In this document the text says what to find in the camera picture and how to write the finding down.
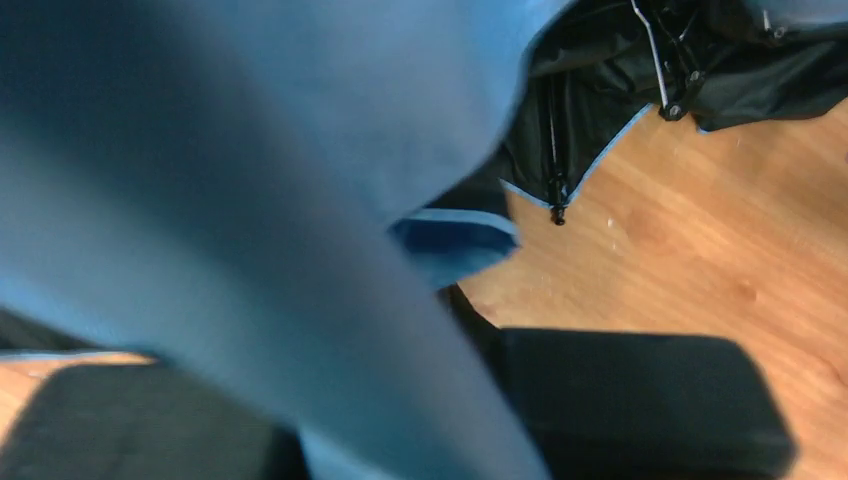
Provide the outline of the light blue folding umbrella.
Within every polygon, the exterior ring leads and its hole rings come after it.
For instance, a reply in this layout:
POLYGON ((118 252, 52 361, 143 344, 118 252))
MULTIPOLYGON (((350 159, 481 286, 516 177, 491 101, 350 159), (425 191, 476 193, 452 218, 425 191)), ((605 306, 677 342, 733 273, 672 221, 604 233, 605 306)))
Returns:
POLYGON ((1 356, 141 354, 306 479, 556 479, 438 297, 507 193, 846 96, 843 1, 5 1, 1 356))

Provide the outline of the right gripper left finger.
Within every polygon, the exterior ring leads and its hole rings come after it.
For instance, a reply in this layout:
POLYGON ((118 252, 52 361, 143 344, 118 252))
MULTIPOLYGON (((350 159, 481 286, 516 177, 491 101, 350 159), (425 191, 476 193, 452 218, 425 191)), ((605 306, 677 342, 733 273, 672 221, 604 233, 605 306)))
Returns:
POLYGON ((178 370, 53 373, 1 448, 4 479, 306 479, 299 438, 178 370))

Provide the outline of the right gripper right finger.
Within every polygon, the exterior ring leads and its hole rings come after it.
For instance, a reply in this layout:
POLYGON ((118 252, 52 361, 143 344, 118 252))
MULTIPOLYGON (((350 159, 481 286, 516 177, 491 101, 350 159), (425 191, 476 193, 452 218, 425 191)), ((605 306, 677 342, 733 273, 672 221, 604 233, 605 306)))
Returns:
POLYGON ((498 327, 439 300, 556 479, 780 479, 795 439, 764 375, 725 338, 498 327))

